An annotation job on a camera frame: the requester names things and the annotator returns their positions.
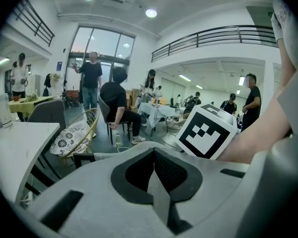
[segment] white table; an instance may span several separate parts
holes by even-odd
[[[155,128],[161,118],[174,117],[177,115],[174,108],[164,105],[153,106],[151,103],[141,103],[138,114],[148,114],[151,128]]]
[[[58,123],[14,122],[0,129],[0,189],[7,200],[20,201],[37,158],[59,128]]]

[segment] black pants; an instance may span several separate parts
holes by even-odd
[[[14,91],[12,91],[12,95],[13,96],[21,95],[21,98],[25,98],[25,91],[23,91],[23,92],[14,92]],[[17,112],[17,114],[18,114],[18,117],[19,117],[20,121],[24,121],[23,114],[21,112]]]
[[[257,120],[257,118],[247,117],[246,115],[244,115],[243,116],[243,126],[242,126],[242,130],[240,132],[242,133],[244,130],[246,130],[248,127],[250,127],[256,120]]]
[[[108,121],[113,122],[115,118],[108,119]],[[129,122],[129,125],[133,123],[133,136],[139,136],[140,127],[141,127],[141,116],[130,110],[125,110],[123,116],[120,119],[120,122]]]

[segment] cap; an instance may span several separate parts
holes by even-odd
[[[25,53],[21,53],[19,55],[19,60],[25,60]]]
[[[231,93],[231,94],[229,95],[229,97],[230,97],[230,99],[232,99],[232,100],[235,100],[235,99],[236,99],[236,95],[235,95],[234,93]]]

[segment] tablecloth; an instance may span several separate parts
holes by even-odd
[[[155,107],[151,103],[141,103],[138,109],[138,114],[149,115],[149,123],[151,128],[154,128],[161,118],[174,117],[177,115],[175,109],[169,106],[158,105]]]
[[[23,102],[23,103],[22,101],[25,101],[26,98],[21,98],[18,101],[9,101],[10,111],[12,113],[21,112],[23,113],[24,117],[29,117],[30,114],[33,112],[36,104],[44,101],[53,100],[53,98],[54,98],[53,96],[38,97],[36,101]]]

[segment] sign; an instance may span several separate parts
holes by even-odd
[[[58,65],[56,66],[56,71],[60,71],[62,69],[62,63],[61,61],[58,62]]]

